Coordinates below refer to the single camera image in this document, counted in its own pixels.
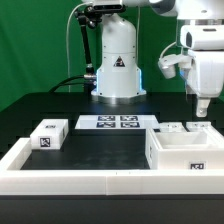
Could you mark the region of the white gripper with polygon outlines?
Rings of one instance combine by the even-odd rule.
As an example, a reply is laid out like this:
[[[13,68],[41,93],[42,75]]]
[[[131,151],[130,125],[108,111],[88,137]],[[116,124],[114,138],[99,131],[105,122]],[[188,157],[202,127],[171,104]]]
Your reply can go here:
[[[206,117],[210,98],[218,97],[224,85],[224,25],[184,25],[180,43],[191,59],[186,82],[199,96],[196,116]]]

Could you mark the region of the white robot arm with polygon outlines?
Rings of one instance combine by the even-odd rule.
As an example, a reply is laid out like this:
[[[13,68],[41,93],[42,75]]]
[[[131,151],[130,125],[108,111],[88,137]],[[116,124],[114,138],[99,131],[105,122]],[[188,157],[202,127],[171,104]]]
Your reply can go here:
[[[186,92],[197,96],[196,115],[205,117],[210,101],[224,87],[224,0],[82,0],[92,24],[102,23],[102,64],[97,70],[98,101],[128,102],[146,94],[136,62],[136,30],[120,14],[149,6],[178,21],[180,54],[162,54],[158,66],[166,78],[179,74]]]

